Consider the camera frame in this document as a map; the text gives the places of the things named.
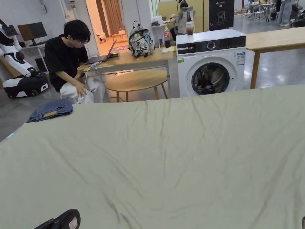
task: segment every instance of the energy label sticker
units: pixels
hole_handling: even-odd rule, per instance
[[[237,53],[236,65],[244,65],[244,64],[245,64],[245,53]]]

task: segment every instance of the hand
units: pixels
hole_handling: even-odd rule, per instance
[[[81,80],[81,77],[83,75],[84,71],[83,70],[79,70],[76,74],[76,76],[74,77],[74,79],[80,81]]]
[[[85,86],[83,83],[79,81],[76,81],[74,86],[76,88],[76,92],[79,97],[84,97],[85,95],[87,95],[86,89],[89,90],[88,86]]]

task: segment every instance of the black hair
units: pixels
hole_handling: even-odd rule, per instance
[[[90,41],[91,33],[88,26],[81,20],[69,21],[64,26],[65,38],[70,35],[73,40],[87,43]]]
[[[187,4],[186,2],[183,2],[183,3],[180,4],[180,9],[181,9],[182,7],[188,8],[188,4]]]

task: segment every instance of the folded jeans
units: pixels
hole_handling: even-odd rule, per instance
[[[61,99],[38,106],[27,122],[39,122],[57,116],[69,115],[73,112],[72,103]]]

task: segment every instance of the black t-shirt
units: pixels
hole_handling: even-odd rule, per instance
[[[80,49],[68,47],[61,39],[64,35],[52,38],[45,43],[45,59],[50,73],[50,81],[57,92],[66,83],[55,72],[65,71],[75,77],[80,63],[88,60],[85,47]]]

